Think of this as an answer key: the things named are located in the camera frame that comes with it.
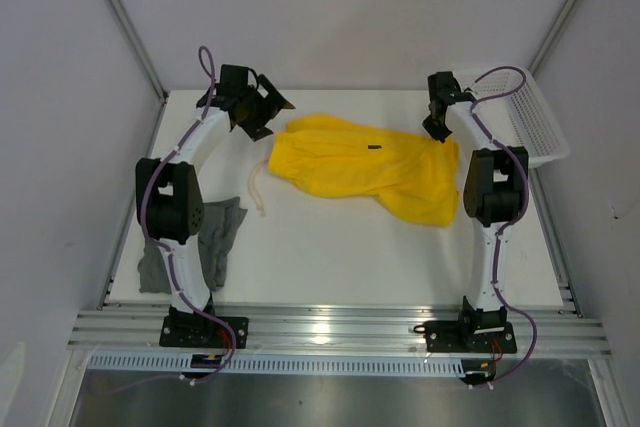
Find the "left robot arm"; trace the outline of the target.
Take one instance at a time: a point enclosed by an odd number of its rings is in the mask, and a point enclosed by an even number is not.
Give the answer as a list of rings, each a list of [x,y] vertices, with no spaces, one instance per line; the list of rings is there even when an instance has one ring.
[[[137,219],[158,248],[168,276],[171,305],[160,335],[163,347],[219,347],[241,328],[238,319],[216,317],[202,272],[198,236],[205,206],[198,172],[236,127],[252,141],[272,131],[268,123],[291,103],[263,74],[225,64],[220,78],[197,102],[186,132],[163,158],[135,167]]]

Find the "grey shorts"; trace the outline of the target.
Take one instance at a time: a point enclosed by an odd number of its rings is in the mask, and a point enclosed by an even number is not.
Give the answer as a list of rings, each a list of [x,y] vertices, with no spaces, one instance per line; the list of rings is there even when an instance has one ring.
[[[198,234],[198,251],[203,278],[210,291],[225,285],[228,255],[247,210],[240,205],[238,196],[204,204],[204,220]],[[171,287],[160,250],[146,242],[138,262],[141,293],[170,294]]]

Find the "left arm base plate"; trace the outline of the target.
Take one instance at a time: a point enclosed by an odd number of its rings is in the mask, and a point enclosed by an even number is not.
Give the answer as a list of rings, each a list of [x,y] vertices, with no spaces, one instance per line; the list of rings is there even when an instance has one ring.
[[[237,349],[245,349],[249,319],[247,317],[221,317],[235,334]],[[197,314],[179,312],[178,316],[166,316],[160,332],[159,345],[171,348],[222,349],[232,341],[229,331],[219,323]]]

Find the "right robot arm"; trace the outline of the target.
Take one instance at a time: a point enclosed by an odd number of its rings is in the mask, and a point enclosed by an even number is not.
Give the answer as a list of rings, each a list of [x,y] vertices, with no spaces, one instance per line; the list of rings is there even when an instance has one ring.
[[[414,328],[423,330],[430,352],[488,353],[498,345],[516,351],[508,312],[512,309],[500,285],[504,253],[514,225],[529,203],[529,154],[524,147],[510,147],[491,132],[479,115],[488,101],[508,97],[522,88],[481,97],[461,87],[450,71],[427,78],[429,115],[423,128],[435,140],[455,136],[460,150],[469,155],[462,204],[474,233],[472,276],[455,320],[432,320]]]

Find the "yellow shorts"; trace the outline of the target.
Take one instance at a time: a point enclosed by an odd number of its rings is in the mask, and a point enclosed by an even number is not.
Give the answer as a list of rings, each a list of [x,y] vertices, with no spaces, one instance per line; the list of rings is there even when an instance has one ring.
[[[270,157],[249,174],[248,189],[262,216],[266,205],[256,178],[265,169],[313,196],[371,197],[400,220],[448,227],[459,203],[458,161],[452,139],[439,142],[315,113],[275,134]]]

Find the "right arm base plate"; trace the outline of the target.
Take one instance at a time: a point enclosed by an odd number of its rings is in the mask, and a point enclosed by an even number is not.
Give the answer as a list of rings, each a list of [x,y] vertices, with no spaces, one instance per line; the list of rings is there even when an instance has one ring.
[[[430,353],[490,354],[495,347],[498,347],[498,353],[517,352],[515,333],[510,322],[504,327],[472,332],[458,321],[430,320],[415,325],[412,331],[425,339]]]

